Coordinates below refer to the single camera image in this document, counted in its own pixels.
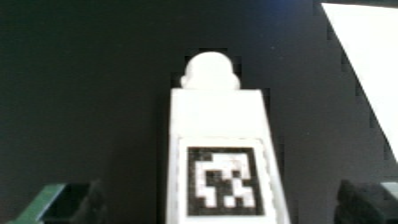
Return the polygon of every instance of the green object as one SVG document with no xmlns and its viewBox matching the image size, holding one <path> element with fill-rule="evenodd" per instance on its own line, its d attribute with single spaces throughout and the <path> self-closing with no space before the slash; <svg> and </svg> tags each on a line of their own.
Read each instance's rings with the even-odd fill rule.
<svg viewBox="0 0 398 224">
<path fill-rule="evenodd" d="M 65 190 L 66 184 L 52 184 L 49 185 L 40 195 L 34 198 L 34 201 L 15 221 L 8 222 L 8 224 L 43 224 L 42 216 L 52 206 L 52 203 L 59 197 L 59 194 Z"/>
</svg>

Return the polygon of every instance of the rounded top knob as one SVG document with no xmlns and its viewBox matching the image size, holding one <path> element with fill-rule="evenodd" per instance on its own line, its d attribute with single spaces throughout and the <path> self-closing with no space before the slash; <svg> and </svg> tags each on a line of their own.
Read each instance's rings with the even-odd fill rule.
<svg viewBox="0 0 398 224">
<path fill-rule="evenodd" d="M 241 89 L 241 80 L 233 73 L 233 63 L 219 52 L 201 53 L 189 62 L 182 77 L 185 89 Z"/>
</svg>

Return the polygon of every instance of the black background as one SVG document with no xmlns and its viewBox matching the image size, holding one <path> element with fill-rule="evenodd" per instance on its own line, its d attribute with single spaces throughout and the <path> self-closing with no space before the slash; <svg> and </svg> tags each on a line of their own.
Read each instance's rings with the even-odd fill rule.
<svg viewBox="0 0 398 224">
<path fill-rule="evenodd" d="M 162 223 L 171 83 L 200 48 L 228 49 L 269 99 L 294 223 L 333 223 L 344 178 L 397 179 L 319 1 L 2 1 L 2 223 L 47 184 L 98 178 L 111 222 Z"/>
</svg>

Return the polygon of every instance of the white panel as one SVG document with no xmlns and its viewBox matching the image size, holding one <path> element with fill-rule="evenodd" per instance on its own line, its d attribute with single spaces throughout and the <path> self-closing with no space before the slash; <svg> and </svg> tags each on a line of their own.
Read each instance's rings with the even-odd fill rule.
<svg viewBox="0 0 398 224">
<path fill-rule="evenodd" d="M 398 9 L 324 8 L 398 158 Z"/>
</svg>

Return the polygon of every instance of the white post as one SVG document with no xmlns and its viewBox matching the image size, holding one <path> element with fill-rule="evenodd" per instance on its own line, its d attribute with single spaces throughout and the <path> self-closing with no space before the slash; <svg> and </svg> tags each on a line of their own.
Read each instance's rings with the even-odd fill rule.
<svg viewBox="0 0 398 224">
<path fill-rule="evenodd" d="M 228 57 L 189 62 L 173 89 L 168 224 L 290 224 L 264 98 Z"/>
</svg>

